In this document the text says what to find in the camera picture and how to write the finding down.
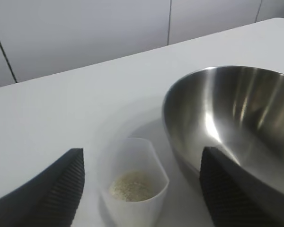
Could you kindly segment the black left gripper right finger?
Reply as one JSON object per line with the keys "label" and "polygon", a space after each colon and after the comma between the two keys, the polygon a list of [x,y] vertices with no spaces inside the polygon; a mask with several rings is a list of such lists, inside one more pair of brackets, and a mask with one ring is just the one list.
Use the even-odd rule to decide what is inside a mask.
{"label": "black left gripper right finger", "polygon": [[284,193],[244,170],[218,148],[203,149],[199,182],[216,227],[284,227]]}

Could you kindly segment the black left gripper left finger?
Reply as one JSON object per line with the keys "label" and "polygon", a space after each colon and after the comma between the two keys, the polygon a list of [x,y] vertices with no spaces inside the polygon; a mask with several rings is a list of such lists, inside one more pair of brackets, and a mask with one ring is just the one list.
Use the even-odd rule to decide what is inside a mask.
{"label": "black left gripper left finger", "polygon": [[70,227],[85,186],[82,148],[72,148],[0,198],[0,227]]}

